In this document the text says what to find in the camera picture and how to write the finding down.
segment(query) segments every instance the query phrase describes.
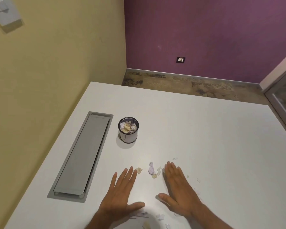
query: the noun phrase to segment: paper scrap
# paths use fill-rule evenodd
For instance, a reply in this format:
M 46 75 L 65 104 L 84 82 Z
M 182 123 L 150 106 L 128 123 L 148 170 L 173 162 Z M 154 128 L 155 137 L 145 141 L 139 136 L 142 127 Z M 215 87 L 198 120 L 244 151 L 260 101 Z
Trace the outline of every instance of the paper scrap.
M 194 188 L 194 191 L 196 192 L 197 196 L 200 195 L 200 191 L 198 189 Z
M 142 226 L 144 229 L 151 229 L 149 222 L 145 221 Z
M 131 123 L 131 121 L 126 121 L 120 123 L 120 130 L 124 133 L 132 133 L 137 130 L 137 126 L 135 123 Z
M 156 215 L 156 219 L 159 220 L 159 221 L 164 220 L 164 215 L 163 214 L 162 215 L 158 214 L 158 215 Z
M 135 212 L 130 216 L 131 219 L 136 219 L 137 217 L 148 218 L 149 217 L 148 212 L 146 212 L 146 211 Z
M 153 162 L 149 163 L 148 173 L 149 174 L 154 174 L 155 173 Z
M 142 171 L 142 169 L 141 169 L 140 167 L 138 167 L 138 168 L 136 169 L 136 171 L 138 172 L 138 174 L 140 174 L 141 171 Z

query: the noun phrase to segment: table surface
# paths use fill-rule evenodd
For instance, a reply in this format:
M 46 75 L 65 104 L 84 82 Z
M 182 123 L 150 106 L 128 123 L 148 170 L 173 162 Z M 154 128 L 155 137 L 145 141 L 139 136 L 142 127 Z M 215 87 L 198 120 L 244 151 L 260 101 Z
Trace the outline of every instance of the table surface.
M 113 120 L 86 202 L 47 198 L 89 111 L 113 114 Z M 140 124 L 133 144 L 118 138 L 118 122 L 127 116 Z M 203 202 L 232 227 L 286 228 L 286 131 L 268 106 L 94 82 L 5 228 L 82 229 L 114 172 L 131 165 L 143 171 L 129 203 L 145 202 L 152 228 L 165 228 L 165 223 L 172 229 L 191 228 L 156 199 L 167 192 L 162 174 L 153 179 L 147 172 L 149 162 L 157 169 L 173 158 Z M 163 221 L 155 219 L 159 213 L 165 215 Z M 144 220 L 130 219 L 118 228 L 141 228 Z

